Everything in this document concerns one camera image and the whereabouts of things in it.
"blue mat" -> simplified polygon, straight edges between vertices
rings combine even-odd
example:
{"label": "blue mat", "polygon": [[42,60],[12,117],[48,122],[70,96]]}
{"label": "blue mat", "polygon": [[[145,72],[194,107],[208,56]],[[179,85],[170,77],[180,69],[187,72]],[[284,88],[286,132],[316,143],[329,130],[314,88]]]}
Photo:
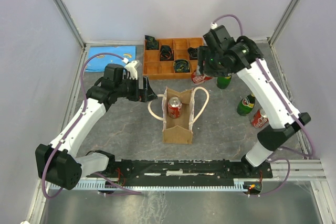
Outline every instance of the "blue mat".
{"label": "blue mat", "polygon": [[[129,61],[132,61],[135,60],[136,46],[91,47],[88,53],[88,58],[101,52],[111,52],[121,57],[126,57]],[[109,63],[125,66],[125,63],[123,63],[118,57],[103,55],[92,59],[88,63],[85,72],[104,72],[106,65]]]}

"red soda can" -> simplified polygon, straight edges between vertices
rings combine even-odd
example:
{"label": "red soda can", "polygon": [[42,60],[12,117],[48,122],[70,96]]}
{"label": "red soda can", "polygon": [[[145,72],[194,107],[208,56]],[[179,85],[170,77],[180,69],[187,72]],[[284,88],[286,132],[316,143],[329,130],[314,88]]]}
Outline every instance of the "red soda can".
{"label": "red soda can", "polygon": [[168,115],[171,118],[179,118],[181,116],[182,102],[178,97],[171,97],[167,107]]}
{"label": "red soda can", "polygon": [[267,115],[265,113],[265,110],[259,109],[257,113],[254,115],[251,124],[255,128],[262,128],[266,123],[268,122]]}
{"label": "red soda can", "polygon": [[204,74],[198,76],[196,74],[196,70],[191,74],[191,80],[195,83],[195,84],[201,84],[205,81],[211,80],[212,77],[206,76]]}

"bag handle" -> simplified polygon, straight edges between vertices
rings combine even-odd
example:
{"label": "bag handle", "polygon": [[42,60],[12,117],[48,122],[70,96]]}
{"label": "bag handle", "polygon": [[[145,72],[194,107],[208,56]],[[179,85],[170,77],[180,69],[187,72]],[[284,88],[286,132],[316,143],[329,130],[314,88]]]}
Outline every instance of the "bag handle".
{"label": "bag handle", "polygon": [[199,113],[197,114],[197,116],[195,116],[195,117],[194,117],[194,120],[191,121],[191,122],[189,122],[189,124],[192,124],[192,123],[195,123],[195,122],[196,122],[196,120],[197,120],[197,119],[199,118],[199,116],[203,113],[203,111],[204,111],[206,105],[207,105],[208,102],[209,102],[209,92],[208,92],[205,88],[203,88],[203,87],[197,87],[197,88],[195,88],[195,89],[193,90],[193,93],[191,94],[192,97],[193,97],[193,98],[195,97],[195,92],[196,92],[197,90],[203,90],[203,91],[205,92],[205,94],[206,94],[206,100],[205,100],[205,102],[204,102],[204,104],[203,104],[203,107],[201,108],[201,110],[200,110]]}
{"label": "bag handle", "polygon": [[[164,96],[163,94],[158,94],[157,97],[163,97],[163,98],[165,98],[165,96]],[[149,111],[149,113],[150,113],[153,117],[155,117],[156,119],[165,122],[165,121],[166,121],[165,118],[161,118],[161,117],[159,117],[158,115],[154,114],[154,112],[152,111],[152,109],[151,109],[152,101],[150,101],[150,102],[148,103],[148,111]]]}

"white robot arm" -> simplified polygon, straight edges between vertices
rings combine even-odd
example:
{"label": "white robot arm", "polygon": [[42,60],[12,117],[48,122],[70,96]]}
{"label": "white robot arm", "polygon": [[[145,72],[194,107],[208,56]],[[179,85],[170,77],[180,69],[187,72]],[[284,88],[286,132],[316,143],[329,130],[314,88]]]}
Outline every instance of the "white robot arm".
{"label": "white robot arm", "polygon": [[217,25],[203,37],[207,46],[198,49],[198,73],[213,77],[236,73],[268,116],[269,125],[258,133],[259,141],[241,160],[251,169],[258,167],[311,118],[286,98],[254,41],[246,36],[235,41],[224,26]]}
{"label": "white robot arm", "polygon": [[104,151],[95,151],[92,155],[79,158],[76,156],[87,134],[117,101],[117,98],[126,97],[130,101],[141,102],[157,98],[149,85],[148,78],[143,78],[144,88],[139,89],[137,64],[137,61],[132,61],[125,67],[108,64],[104,76],[88,90],[87,100],[83,101],[64,130],[48,146],[40,144],[37,147],[35,156],[40,178],[43,177],[47,161],[55,149],[57,151],[51,157],[46,180],[60,187],[72,189],[81,177],[113,169],[114,155]]}

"brown paper bag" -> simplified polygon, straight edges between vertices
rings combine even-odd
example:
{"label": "brown paper bag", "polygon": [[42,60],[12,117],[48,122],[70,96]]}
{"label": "brown paper bag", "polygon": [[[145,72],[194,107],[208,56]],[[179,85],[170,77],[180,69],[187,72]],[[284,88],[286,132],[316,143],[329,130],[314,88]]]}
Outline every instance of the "brown paper bag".
{"label": "brown paper bag", "polygon": [[[206,95],[206,101],[194,118],[194,105],[195,105],[195,91],[203,90]],[[209,93],[202,87],[197,87],[194,90],[186,90],[177,92],[175,90],[166,88],[164,94],[157,95],[162,97],[162,111],[163,117],[159,117],[151,110],[151,102],[148,103],[148,110],[153,117],[163,121],[163,142],[170,144],[192,144],[193,142],[193,124],[204,111],[208,101]],[[167,103],[171,97],[178,97],[182,102],[181,116],[179,118],[171,118],[167,115]]]}

